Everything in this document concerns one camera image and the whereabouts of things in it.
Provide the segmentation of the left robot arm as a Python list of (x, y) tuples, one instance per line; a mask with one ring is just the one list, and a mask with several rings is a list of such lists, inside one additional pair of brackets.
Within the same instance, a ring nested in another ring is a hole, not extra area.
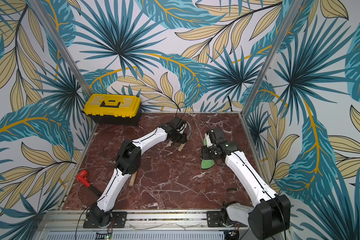
[(152, 132), (141, 138), (125, 140), (117, 154), (110, 181), (89, 211), (95, 220), (98, 222), (109, 220), (125, 182), (140, 168), (142, 155), (150, 148), (167, 140), (184, 145), (188, 140), (186, 129), (191, 129), (190, 124), (186, 120), (174, 117), (170, 122), (158, 125)]

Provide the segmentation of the green rag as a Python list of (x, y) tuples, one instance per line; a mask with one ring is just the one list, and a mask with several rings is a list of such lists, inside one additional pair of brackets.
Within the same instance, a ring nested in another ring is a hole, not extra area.
[(203, 147), (202, 147), (202, 160), (201, 160), (202, 170), (210, 169), (215, 165), (215, 160), (209, 157), (207, 150), (208, 150), (208, 141), (206, 138), (204, 138)]

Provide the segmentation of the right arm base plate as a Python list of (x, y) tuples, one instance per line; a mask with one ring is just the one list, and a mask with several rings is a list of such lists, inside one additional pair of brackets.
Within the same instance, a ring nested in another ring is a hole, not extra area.
[(233, 227), (247, 227), (248, 213), (233, 216), (236, 220), (231, 219), (224, 211), (207, 211), (207, 225), (209, 228), (233, 228)]

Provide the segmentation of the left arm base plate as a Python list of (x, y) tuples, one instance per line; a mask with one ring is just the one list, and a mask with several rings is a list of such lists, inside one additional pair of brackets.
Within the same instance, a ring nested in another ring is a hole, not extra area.
[(125, 227), (127, 219), (127, 212), (107, 212), (96, 214), (93, 211), (86, 213), (84, 229), (97, 228), (115, 228), (122, 229)]

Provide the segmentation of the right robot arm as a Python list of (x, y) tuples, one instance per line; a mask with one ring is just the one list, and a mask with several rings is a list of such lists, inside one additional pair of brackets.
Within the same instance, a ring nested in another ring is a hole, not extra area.
[(287, 239), (290, 228), (291, 202), (279, 195), (257, 173), (236, 142), (229, 141), (220, 128), (208, 130), (202, 147), (203, 160), (221, 159), (243, 185), (252, 206), (236, 202), (223, 204), (219, 212), (208, 212), (209, 227), (234, 227), (230, 238), (239, 240), (244, 225), (259, 240), (282, 235)]

